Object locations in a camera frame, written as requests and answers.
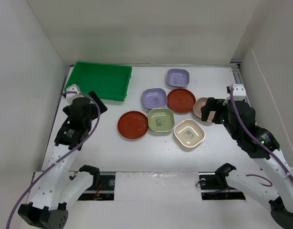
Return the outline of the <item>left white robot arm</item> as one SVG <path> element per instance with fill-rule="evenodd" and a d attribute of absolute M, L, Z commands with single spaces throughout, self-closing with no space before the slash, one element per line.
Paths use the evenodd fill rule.
<path fill-rule="evenodd" d="M 72 163 L 107 107 L 95 91 L 83 94 L 69 90 L 63 96 L 71 101 L 63 108 L 67 118 L 57 132 L 52 157 L 48 167 L 30 185 L 39 184 L 38 191 L 18 209 L 18 215 L 28 225 L 39 229 L 64 228 L 69 208 L 88 188 L 100 185 L 100 170 L 89 165 L 83 165 L 76 176 L 67 180 Z"/>

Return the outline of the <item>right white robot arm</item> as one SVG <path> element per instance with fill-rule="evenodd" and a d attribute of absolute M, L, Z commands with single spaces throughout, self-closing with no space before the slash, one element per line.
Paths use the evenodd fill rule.
<path fill-rule="evenodd" d="M 280 145 L 267 129 L 255 122 L 255 110 L 242 101 L 210 97 L 201 108 L 206 121 L 215 112 L 212 122 L 222 124 L 237 145 L 259 166 L 272 182 L 270 190 L 226 163 L 214 172 L 214 182 L 220 188 L 234 188 L 259 202 L 283 229 L 293 229 L 293 173 L 282 156 Z"/>

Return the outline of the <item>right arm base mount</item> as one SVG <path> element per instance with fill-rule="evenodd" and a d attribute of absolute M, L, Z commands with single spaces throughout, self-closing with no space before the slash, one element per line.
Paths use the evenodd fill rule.
<path fill-rule="evenodd" d="M 242 192 L 221 183 L 214 172 L 200 172 L 196 187 L 202 200 L 246 200 Z"/>

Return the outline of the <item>red round plate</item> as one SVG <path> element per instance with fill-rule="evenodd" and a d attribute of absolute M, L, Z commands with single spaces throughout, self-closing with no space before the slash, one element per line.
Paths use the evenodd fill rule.
<path fill-rule="evenodd" d="M 196 98 L 192 92 L 187 89 L 174 89 L 167 95 L 167 105 L 177 113 L 188 113 L 196 103 Z"/>
<path fill-rule="evenodd" d="M 117 129 L 119 133 L 128 139 L 143 137 L 148 131 L 147 117 L 138 111 L 124 113 L 118 120 Z"/>

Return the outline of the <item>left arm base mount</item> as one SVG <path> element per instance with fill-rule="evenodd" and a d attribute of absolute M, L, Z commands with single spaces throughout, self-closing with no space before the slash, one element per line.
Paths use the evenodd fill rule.
<path fill-rule="evenodd" d="M 112 201 L 115 195 L 115 175 L 113 172 L 101 172 L 97 185 L 92 185 L 78 198 L 79 201 Z"/>

